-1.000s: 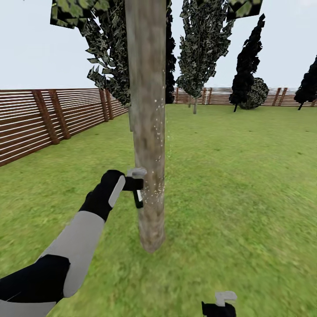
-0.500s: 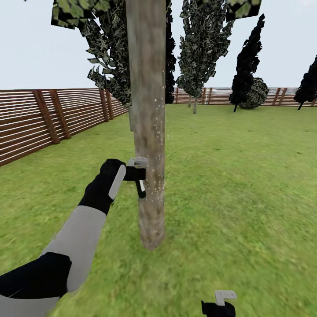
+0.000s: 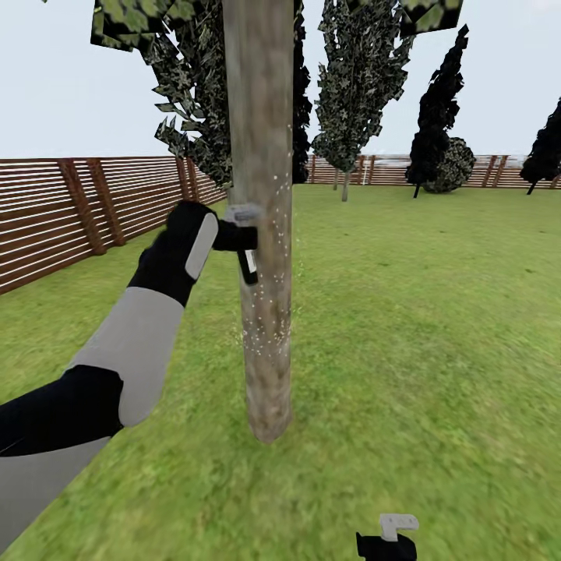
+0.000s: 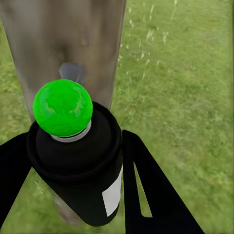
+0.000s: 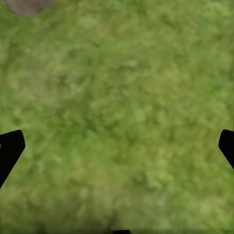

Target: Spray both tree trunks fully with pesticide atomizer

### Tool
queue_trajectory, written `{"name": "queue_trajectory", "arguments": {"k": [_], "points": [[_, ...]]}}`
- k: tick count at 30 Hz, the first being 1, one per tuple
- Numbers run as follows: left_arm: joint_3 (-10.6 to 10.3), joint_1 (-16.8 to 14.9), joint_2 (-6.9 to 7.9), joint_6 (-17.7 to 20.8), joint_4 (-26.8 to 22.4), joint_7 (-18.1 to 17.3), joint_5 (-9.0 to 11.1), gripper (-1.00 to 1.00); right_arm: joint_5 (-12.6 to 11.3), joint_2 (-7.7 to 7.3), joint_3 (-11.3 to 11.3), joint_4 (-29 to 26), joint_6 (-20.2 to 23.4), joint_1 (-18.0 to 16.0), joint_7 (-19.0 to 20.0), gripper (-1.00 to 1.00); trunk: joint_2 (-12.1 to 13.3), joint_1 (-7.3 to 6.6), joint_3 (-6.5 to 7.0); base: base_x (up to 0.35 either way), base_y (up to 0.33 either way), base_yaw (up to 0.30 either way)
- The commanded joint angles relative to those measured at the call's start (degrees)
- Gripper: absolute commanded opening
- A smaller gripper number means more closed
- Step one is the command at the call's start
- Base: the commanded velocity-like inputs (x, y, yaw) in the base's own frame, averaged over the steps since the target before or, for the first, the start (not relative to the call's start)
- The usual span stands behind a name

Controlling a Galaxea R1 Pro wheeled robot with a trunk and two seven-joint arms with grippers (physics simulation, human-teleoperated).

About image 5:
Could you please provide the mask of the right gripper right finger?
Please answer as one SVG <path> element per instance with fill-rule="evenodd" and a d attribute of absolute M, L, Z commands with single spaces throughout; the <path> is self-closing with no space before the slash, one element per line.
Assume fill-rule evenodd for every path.
<path fill-rule="evenodd" d="M 234 131 L 225 129 L 222 131 L 219 148 L 234 169 Z"/>

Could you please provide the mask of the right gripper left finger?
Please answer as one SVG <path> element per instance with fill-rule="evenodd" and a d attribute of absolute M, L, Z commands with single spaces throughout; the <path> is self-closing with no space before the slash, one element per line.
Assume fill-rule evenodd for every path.
<path fill-rule="evenodd" d="M 0 188 L 25 149 L 22 130 L 0 135 Z"/>

